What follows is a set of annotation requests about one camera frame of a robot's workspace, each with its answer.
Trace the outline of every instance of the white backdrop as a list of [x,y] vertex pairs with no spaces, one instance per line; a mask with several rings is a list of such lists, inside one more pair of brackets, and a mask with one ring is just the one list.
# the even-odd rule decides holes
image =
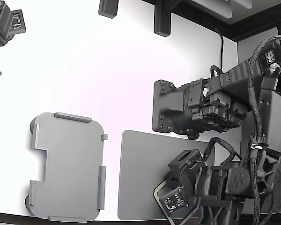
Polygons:
[[[29,181],[44,177],[44,154],[31,150],[29,125],[41,113],[63,112],[91,117],[109,134],[105,210],[97,220],[118,220],[123,131],[153,133],[156,80],[178,87],[210,76],[219,64],[218,34],[172,15],[171,35],[156,35],[154,7],[141,0],[120,0],[114,19],[98,14],[99,0],[6,2],[23,10],[27,33],[0,48],[0,213],[29,215]],[[224,70],[237,63],[237,44],[225,39]],[[240,129],[216,135],[239,150]],[[224,156],[216,152],[217,164]]]

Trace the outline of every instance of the black shelf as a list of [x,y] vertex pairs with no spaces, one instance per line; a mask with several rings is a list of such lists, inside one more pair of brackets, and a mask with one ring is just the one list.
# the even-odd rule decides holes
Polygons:
[[[218,18],[182,0],[142,0],[155,6],[154,32],[163,37],[170,35],[170,14],[177,14],[207,29],[218,29],[221,34],[235,42],[249,38],[274,27],[281,26],[281,4],[249,16],[234,24]],[[114,18],[118,11],[118,0],[101,0],[99,14]]]

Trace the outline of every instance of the braided cable sleeve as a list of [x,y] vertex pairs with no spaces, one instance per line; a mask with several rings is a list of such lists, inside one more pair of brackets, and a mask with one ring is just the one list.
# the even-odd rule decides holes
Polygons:
[[251,158],[251,186],[254,198],[254,219],[252,225],[257,225],[260,217],[260,198],[256,179],[256,158]]
[[259,223],[259,225],[266,225],[266,223],[268,222],[268,220],[271,218],[274,209],[275,209],[275,200],[276,200],[276,190],[275,190],[275,186],[272,189],[272,193],[271,193],[271,207],[270,210],[268,212],[268,214],[266,215],[266,217]]
[[252,56],[251,62],[250,62],[250,67],[249,67],[249,101],[250,105],[254,114],[254,117],[256,118],[256,125],[257,125],[257,136],[262,137],[262,123],[261,123],[261,117],[260,113],[258,110],[258,104],[256,100],[256,95],[255,95],[255,89],[254,89],[254,76],[255,76],[255,65],[256,61],[258,59],[258,56],[262,49],[269,44],[272,41],[281,41],[281,35],[274,35],[271,36],[264,41],[262,41],[254,51],[254,54]]

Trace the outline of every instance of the gray tray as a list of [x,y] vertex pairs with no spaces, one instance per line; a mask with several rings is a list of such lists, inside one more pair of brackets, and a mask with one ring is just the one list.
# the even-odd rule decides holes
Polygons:
[[[121,220],[166,219],[154,199],[171,162],[183,150],[205,150],[208,143],[127,130],[122,136],[118,217]],[[214,151],[207,161],[214,164]]]
[[46,151],[44,181],[30,181],[27,209],[60,222],[95,219],[104,209],[102,126],[91,118],[43,113],[30,125],[32,148]]

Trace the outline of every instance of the black cable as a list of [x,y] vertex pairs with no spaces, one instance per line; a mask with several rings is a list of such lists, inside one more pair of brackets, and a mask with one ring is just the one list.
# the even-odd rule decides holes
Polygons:
[[[262,132],[262,121],[261,116],[258,110],[258,103],[256,100],[255,95],[255,89],[254,89],[254,76],[255,76],[255,64],[256,61],[261,53],[261,51],[264,49],[266,45],[268,45],[270,42],[273,41],[281,41],[281,35],[274,35],[271,36],[264,41],[262,41],[254,51],[254,54],[252,56],[251,62],[250,62],[250,68],[249,68],[249,101],[250,106],[253,112],[254,116],[254,130],[253,130],[253,139],[255,142],[259,142],[262,140],[263,132]],[[253,197],[254,197],[254,220],[253,225],[256,225],[259,222],[260,217],[260,202],[259,202],[259,191],[257,186],[257,178],[256,178],[256,158],[251,159],[251,184],[253,189]]]
[[226,150],[228,150],[228,152],[230,153],[229,157],[224,160],[224,162],[222,162],[222,165],[225,165],[227,163],[232,162],[232,160],[234,159],[235,156],[237,156],[240,160],[242,160],[242,157],[234,150],[234,148],[226,141],[224,141],[223,139],[219,138],[219,137],[212,137],[208,143],[207,148],[205,149],[205,151],[203,152],[203,158],[199,159],[199,160],[194,160],[194,161],[189,161],[186,162],[186,165],[184,165],[184,167],[182,168],[180,175],[179,175],[179,183],[182,183],[182,175],[184,173],[184,171],[192,164],[192,163],[204,163],[208,160],[212,149],[214,148],[215,144],[218,143],[219,145],[221,145],[222,147],[224,147]]
[[260,198],[256,178],[256,158],[251,158],[251,186],[254,198],[254,219],[252,225],[257,225],[260,217]]
[[221,55],[220,55],[220,68],[218,68],[217,66],[213,65],[210,68],[210,75],[211,77],[215,76],[214,72],[217,72],[217,75],[219,76],[220,74],[223,73],[223,51],[224,51],[224,37],[223,35],[220,33],[220,31],[217,28],[213,28],[221,37]]
[[254,54],[252,56],[251,62],[250,62],[250,68],[249,68],[249,101],[252,108],[253,115],[256,119],[256,125],[257,125],[257,138],[262,138],[262,123],[261,123],[261,117],[258,110],[258,103],[256,100],[255,95],[255,89],[254,89],[254,76],[255,76],[255,65],[256,61],[258,59],[258,56],[260,52],[263,50],[263,48],[273,41],[281,41],[281,35],[274,35],[271,36],[264,41],[262,41],[254,51]]
[[223,70],[223,51],[224,51],[224,37],[223,35],[220,33],[220,31],[217,28],[213,29],[220,35],[221,37],[221,62],[220,62],[220,69]]
[[275,186],[272,189],[271,192],[271,206],[270,206],[270,210],[268,212],[268,214],[266,215],[266,217],[260,222],[259,225],[266,225],[266,223],[268,222],[268,220],[271,218],[274,209],[275,209],[275,200],[276,200],[276,190],[275,190]]

